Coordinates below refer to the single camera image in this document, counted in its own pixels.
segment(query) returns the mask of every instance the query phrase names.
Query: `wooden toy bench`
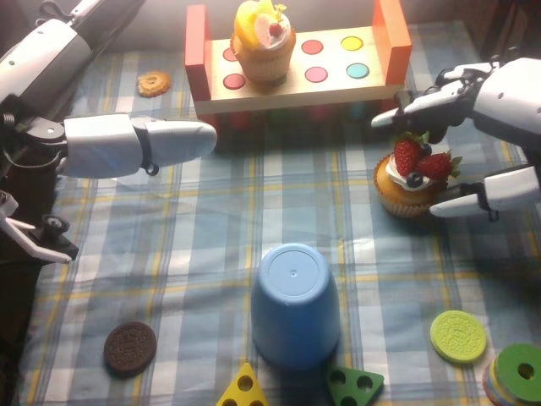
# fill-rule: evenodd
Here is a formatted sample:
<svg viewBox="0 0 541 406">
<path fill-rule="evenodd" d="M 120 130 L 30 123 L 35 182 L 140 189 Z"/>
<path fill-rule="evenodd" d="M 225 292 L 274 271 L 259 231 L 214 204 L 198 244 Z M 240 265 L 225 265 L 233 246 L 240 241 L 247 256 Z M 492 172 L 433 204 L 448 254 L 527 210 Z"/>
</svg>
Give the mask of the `wooden toy bench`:
<svg viewBox="0 0 541 406">
<path fill-rule="evenodd" d="M 400 0 L 374 0 L 369 27 L 297 33 L 281 85 L 246 80 L 229 45 L 210 39 L 205 5 L 188 6 L 184 64 L 195 111 L 209 123 L 222 112 L 390 99 L 412 50 Z"/>
</svg>

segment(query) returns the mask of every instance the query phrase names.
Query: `white frosting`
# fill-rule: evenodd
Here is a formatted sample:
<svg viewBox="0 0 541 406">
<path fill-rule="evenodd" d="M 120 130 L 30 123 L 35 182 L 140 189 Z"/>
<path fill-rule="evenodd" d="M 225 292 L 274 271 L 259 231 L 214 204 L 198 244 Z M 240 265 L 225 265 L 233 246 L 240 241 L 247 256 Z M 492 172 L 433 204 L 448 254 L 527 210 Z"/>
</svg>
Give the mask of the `white frosting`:
<svg viewBox="0 0 541 406">
<path fill-rule="evenodd" d="M 398 173 L 398 170 L 396 169 L 395 154 L 391 155 L 391 157 L 389 158 L 389 161 L 387 162 L 387 166 L 385 167 L 385 171 L 391 177 L 392 181 L 395 184 L 400 184 L 404 190 L 407 190 L 409 192 L 426 189 L 430 185 L 434 184 L 434 180 L 427 178 L 426 176 L 423 176 L 423 184 L 421 184 L 417 188 L 410 188 L 407 185 L 406 177 Z"/>
<path fill-rule="evenodd" d="M 281 21 L 278 23 L 281 26 L 281 34 L 278 37 L 272 36 L 269 32 L 269 28 L 275 22 L 276 19 L 269 14 L 259 14 L 255 18 L 254 29 L 257 39 L 260 40 L 260 49 L 278 49 L 287 44 L 291 36 L 289 19 L 284 14 L 281 15 Z"/>
</svg>

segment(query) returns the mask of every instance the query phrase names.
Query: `red berry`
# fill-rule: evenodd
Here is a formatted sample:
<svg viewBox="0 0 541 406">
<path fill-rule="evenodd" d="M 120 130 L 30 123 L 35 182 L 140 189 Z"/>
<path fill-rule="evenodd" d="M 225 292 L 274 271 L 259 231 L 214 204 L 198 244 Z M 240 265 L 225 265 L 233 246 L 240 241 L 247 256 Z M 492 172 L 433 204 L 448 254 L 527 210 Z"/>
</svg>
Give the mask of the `red berry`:
<svg viewBox="0 0 541 406">
<path fill-rule="evenodd" d="M 279 37 L 281 35 L 281 32 L 283 31 L 281 25 L 278 23 L 272 23 L 269 26 L 269 34 L 274 37 Z"/>
<path fill-rule="evenodd" d="M 453 171 L 451 155 L 443 152 L 441 154 L 426 156 L 417 163 L 415 170 L 433 180 L 447 179 Z"/>
<path fill-rule="evenodd" d="M 411 138 L 398 140 L 395 143 L 395 164 L 396 170 L 402 176 L 407 176 L 413 169 L 418 160 L 423 155 L 423 150 L 417 141 Z"/>
</svg>

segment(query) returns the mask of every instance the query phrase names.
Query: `checkered tablecloth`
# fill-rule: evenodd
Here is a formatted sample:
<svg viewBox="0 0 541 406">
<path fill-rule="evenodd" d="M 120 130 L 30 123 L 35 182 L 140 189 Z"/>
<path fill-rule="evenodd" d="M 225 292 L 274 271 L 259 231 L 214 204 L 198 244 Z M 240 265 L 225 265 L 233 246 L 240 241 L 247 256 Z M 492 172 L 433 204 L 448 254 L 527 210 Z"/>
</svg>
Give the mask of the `checkered tablecloth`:
<svg viewBox="0 0 541 406">
<path fill-rule="evenodd" d="M 407 84 L 425 89 L 446 67 L 478 58 L 462 23 L 412 26 Z M 73 114 L 194 116 L 178 53 L 103 56 L 80 86 Z M 165 95 L 137 96 L 138 74 L 166 70 Z M 80 247 L 68 266 L 47 266 L 37 284 L 21 362 L 21 404 L 214 405 L 249 361 L 270 406 L 330 405 L 318 371 L 269 367 L 250 337 L 249 295 L 262 256 L 280 244 L 317 248 L 336 279 L 339 365 L 385 377 L 379 405 L 485 404 L 483 367 L 506 345 L 541 344 L 540 218 L 535 207 L 487 218 L 400 220 L 372 179 L 391 150 L 365 124 L 336 118 L 256 124 L 210 156 L 149 178 L 58 184 L 55 212 Z M 516 147 L 466 121 L 437 151 L 463 156 L 472 182 L 521 161 Z M 429 340 L 432 320 L 458 309 L 485 325 L 478 363 L 447 364 Z M 155 362 L 134 379 L 103 367 L 108 333 L 125 321 L 156 332 Z"/>
</svg>

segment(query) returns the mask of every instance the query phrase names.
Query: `cupcake with yellow topping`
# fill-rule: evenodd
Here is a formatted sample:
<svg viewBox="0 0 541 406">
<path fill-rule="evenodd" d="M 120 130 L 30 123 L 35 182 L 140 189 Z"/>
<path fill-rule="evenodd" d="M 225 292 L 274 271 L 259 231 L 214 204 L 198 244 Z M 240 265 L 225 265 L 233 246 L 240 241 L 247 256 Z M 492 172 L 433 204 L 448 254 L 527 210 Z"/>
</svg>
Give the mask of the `cupcake with yellow topping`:
<svg viewBox="0 0 541 406">
<path fill-rule="evenodd" d="M 278 81 L 289 70 L 296 36 L 285 9 L 271 0 L 248 0 L 238 8 L 231 49 L 254 82 Z"/>
<path fill-rule="evenodd" d="M 428 133 L 416 137 L 405 133 L 395 140 L 394 153 L 385 156 L 374 170 L 374 184 L 385 209 L 399 217 L 421 216 L 434 204 L 447 179 L 460 173 L 461 157 L 451 152 L 432 154 Z"/>
</svg>

